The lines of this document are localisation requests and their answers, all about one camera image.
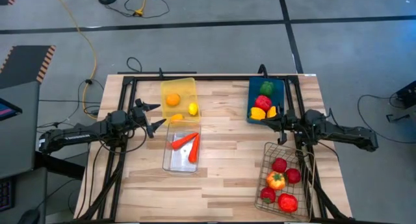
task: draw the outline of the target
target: orange carrot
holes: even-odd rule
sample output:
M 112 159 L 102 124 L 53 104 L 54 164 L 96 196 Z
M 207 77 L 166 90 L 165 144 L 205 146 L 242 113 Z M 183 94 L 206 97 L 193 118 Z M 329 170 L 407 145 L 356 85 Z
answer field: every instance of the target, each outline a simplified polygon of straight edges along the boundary
M 175 140 L 174 142 L 172 142 L 172 149 L 174 150 L 178 150 L 180 149 L 184 144 L 186 144 L 187 142 L 191 141 L 191 139 L 193 139 L 196 135 L 198 135 L 197 132 L 189 134 L 187 136 L 185 136 L 184 138 Z
M 195 136 L 194 143 L 192 144 L 192 149 L 190 150 L 188 160 L 190 163 L 195 163 L 198 159 L 198 148 L 200 147 L 200 135 Z

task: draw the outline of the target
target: wire basket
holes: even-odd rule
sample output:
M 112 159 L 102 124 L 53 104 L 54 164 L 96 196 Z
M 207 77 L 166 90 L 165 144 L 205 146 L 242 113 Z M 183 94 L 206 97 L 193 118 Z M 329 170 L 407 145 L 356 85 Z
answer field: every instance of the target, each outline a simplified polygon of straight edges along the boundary
M 287 169 L 295 168 L 299 170 L 302 178 L 301 181 L 296 184 L 289 184 L 286 180 L 284 189 L 276 190 L 276 202 L 267 204 L 260 198 L 260 193 L 263 188 L 268 186 L 266 182 L 267 175 L 273 171 L 272 164 L 278 157 L 287 161 Z M 313 165 L 311 165 L 310 157 L 313 158 L 313 154 L 307 151 L 267 142 L 265 144 L 259 181 L 257 183 L 257 192 L 254 203 L 255 207 L 266 212 L 297 219 L 298 221 L 310 221 L 312 214 L 312 200 L 314 197 L 313 181 L 315 177 L 315 159 L 312 159 Z M 286 213 L 280 209 L 278 197 L 282 193 L 287 193 L 296 197 L 298 200 L 297 211 Z

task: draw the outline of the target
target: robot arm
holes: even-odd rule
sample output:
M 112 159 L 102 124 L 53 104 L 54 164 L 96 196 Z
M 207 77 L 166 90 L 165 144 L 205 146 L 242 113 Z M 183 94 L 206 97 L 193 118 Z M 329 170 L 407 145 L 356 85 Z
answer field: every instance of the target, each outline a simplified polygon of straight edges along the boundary
M 364 127 L 344 127 L 326 121 L 328 117 L 317 110 L 308 110 L 300 119 L 295 116 L 294 110 L 288 110 L 285 115 L 279 114 L 273 118 L 263 119 L 262 122 L 274 131 L 280 131 L 278 143 L 287 141 L 287 131 L 299 132 L 302 141 L 316 145 L 319 140 L 351 143 L 360 149 L 373 152 L 378 148 L 375 132 Z
M 145 112 L 153 110 L 160 105 L 149 105 L 140 99 L 135 101 L 136 106 L 127 115 L 123 110 L 108 113 L 104 120 L 89 126 L 76 124 L 70 129 L 54 129 L 43 133 L 39 138 L 39 151 L 51 154 L 67 145 L 102 141 L 108 146 L 119 147 L 127 140 L 127 133 L 138 127 L 145 127 L 150 138 L 165 121 L 162 119 L 149 124 Z

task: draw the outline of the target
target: orange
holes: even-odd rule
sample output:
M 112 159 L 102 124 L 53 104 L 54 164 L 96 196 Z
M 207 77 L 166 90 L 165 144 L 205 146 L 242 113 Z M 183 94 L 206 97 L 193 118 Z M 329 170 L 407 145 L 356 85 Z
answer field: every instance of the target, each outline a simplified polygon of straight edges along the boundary
M 176 106 L 181 101 L 181 97 L 177 95 L 176 93 L 169 94 L 166 96 L 166 104 L 170 106 Z

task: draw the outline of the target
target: orange bell pepper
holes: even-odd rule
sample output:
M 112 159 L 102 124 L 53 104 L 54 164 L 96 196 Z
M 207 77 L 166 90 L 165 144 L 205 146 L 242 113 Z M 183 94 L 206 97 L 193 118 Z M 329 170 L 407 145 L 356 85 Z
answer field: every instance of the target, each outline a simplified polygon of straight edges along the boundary
M 285 177 L 282 173 L 272 171 L 268 174 L 266 182 L 273 190 L 282 190 L 285 187 Z

